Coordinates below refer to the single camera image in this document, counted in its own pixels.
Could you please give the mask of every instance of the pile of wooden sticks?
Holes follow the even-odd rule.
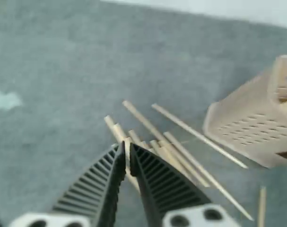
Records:
[[[163,134],[157,130],[157,128],[146,119],[129,101],[123,101],[122,103],[156,138],[156,140],[150,141],[150,146],[145,141],[142,141],[134,130],[130,130],[129,135],[125,134],[120,124],[114,123],[110,116],[104,118],[107,126],[113,133],[118,143],[124,141],[126,143],[126,156],[130,158],[130,143],[135,143],[150,152],[160,156],[163,160],[174,166],[179,172],[187,177],[193,184],[200,184],[204,187],[210,187],[210,183],[213,184],[241,213],[243,213],[249,220],[253,220],[252,216],[240,205],[233,196],[225,190],[225,188],[197,161],[189,151],[170,133],[164,132]],[[153,104],[152,107],[163,114],[165,117],[178,124],[180,127],[193,134],[195,137],[211,146],[216,151],[220,152],[226,158],[230,159],[240,167],[247,169],[248,167],[235,158],[221,147],[207,139],[205,136],[188,126],[186,123],[178,119],[176,116],[169,113],[166,109],[160,107],[157,104]],[[139,191],[137,180],[131,176],[130,170],[126,168],[126,175],[129,181]],[[264,219],[265,205],[260,202],[260,215]],[[261,221],[259,226],[263,226],[264,221]]]

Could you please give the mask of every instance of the white wall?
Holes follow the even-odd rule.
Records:
[[[287,0],[106,0],[287,27]]]

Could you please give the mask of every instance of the wooden stick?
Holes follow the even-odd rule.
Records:
[[[186,123],[184,123],[183,121],[181,121],[179,118],[177,118],[176,116],[172,115],[171,113],[169,113],[166,109],[158,106],[156,103],[152,104],[152,107],[157,110],[158,112],[162,113],[165,117],[167,117],[168,119],[170,119],[171,121],[173,121],[174,123],[178,124],[181,128],[183,128],[184,130],[188,131],[190,134],[196,136],[198,139],[200,139],[201,141],[203,141],[204,143],[206,143],[207,145],[209,145],[210,147],[212,147],[213,149],[215,149],[216,151],[220,152],[222,155],[224,155],[225,157],[227,157],[228,159],[230,159],[231,161],[235,162],[237,165],[241,166],[242,168],[247,169],[247,165],[245,165],[243,162],[241,162],[239,159],[235,158],[234,156],[232,156],[231,154],[229,154],[228,152],[226,152],[225,150],[223,150],[221,147],[219,147],[217,144],[215,144],[214,142],[212,142],[211,140],[209,140],[208,138],[206,138],[205,136],[203,136],[202,134],[200,134],[199,132],[197,132],[196,130],[194,130],[192,127],[188,126]]]
[[[135,131],[133,129],[129,130],[129,135],[132,138],[133,142],[140,146],[141,140],[140,140],[139,136],[135,133]]]
[[[151,122],[148,121],[136,108],[132,105],[132,103],[128,101],[123,101],[122,103],[158,140],[162,141],[164,147],[167,149],[167,152],[165,153],[166,158],[169,160],[169,164],[171,164],[173,167],[175,167],[180,173],[182,173],[184,176],[186,176],[191,182],[191,177],[187,174],[187,171],[185,168],[187,168],[189,171],[192,170],[192,167],[187,163],[184,162],[184,159],[182,159],[182,156],[178,153],[178,151],[173,147],[172,144],[170,144],[167,139],[157,130],[157,128],[152,125]]]
[[[126,134],[124,133],[122,127],[120,126],[120,124],[115,124],[114,127],[113,127],[114,131],[116,132],[117,136],[119,137],[119,141],[122,142],[124,141],[127,136]]]
[[[129,135],[132,138],[132,140],[134,141],[134,143],[136,143],[138,146],[141,146],[144,149],[149,150],[152,153],[155,153],[155,150],[150,148],[145,141],[140,140],[139,136],[135,133],[135,131],[133,129],[129,130]]]
[[[119,135],[119,133],[117,132],[117,130],[115,130],[114,128],[114,121],[112,120],[112,118],[108,115],[104,118],[107,126],[109,127],[110,131],[112,132],[112,134],[114,135],[114,137],[117,139],[118,143],[121,143],[123,140],[121,140],[121,135]],[[140,193],[140,189],[139,189],[139,185],[137,182],[137,179],[135,177],[133,177],[130,174],[130,168],[128,166],[125,167],[125,172],[126,172],[126,176],[128,178],[128,180],[130,181],[130,183],[135,187],[135,189]]]
[[[227,192],[221,184],[192,156],[188,150],[169,132],[164,135],[180,150],[180,152],[187,157],[190,162],[205,175],[205,177],[214,184],[214,186],[227,198],[241,213],[243,213],[249,220],[253,221],[252,216]]]
[[[266,187],[261,187],[258,227],[264,227],[265,226],[265,211],[266,211]]]
[[[177,152],[176,149],[167,141],[167,139],[153,126],[136,108],[128,101],[122,103],[158,140],[163,141],[164,146],[170,152],[167,152],[167,156],[170,157],[170,164],[176,169],[182,169],[182,166],[175,160],[171,152]]]
[[[206,188],[210,187],[209,183],[204,180],[204,178],[188,163],[188,161],[182,155],[179,154],[178,151],[175,153],[175,156],[177,156],[179,162],[191,173],[192,176],[194,176],[199,181],[200,184]]]
[[[119,138],[119,135],[117,135],[116,131],[114,130],[115,123],[114,123],[113,119],[109,115],[107,115],[104,118],[104,121],[105,121],[106,125],[109,127],[109,129],[112,132],[112,134],[115,137],[115,139],[119,142],[120,138]]]

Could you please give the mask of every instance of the ribbed gripper pad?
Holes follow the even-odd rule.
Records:
[[[168,211],[211,202],[169,163],[136,144],[130,145],[130,172],[138,180],[149,227],[160,227]]]
[[[112,227],[119,186],[125,177],[124,142],[98,158],[53,206],[54,212],[83,215],[92,227]]]

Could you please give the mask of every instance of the white spot on carpet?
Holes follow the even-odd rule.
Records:
[[[15,107],[22,106],[22,100],[15,92],[3,93],[0,91],[0,110],[8,111]]]

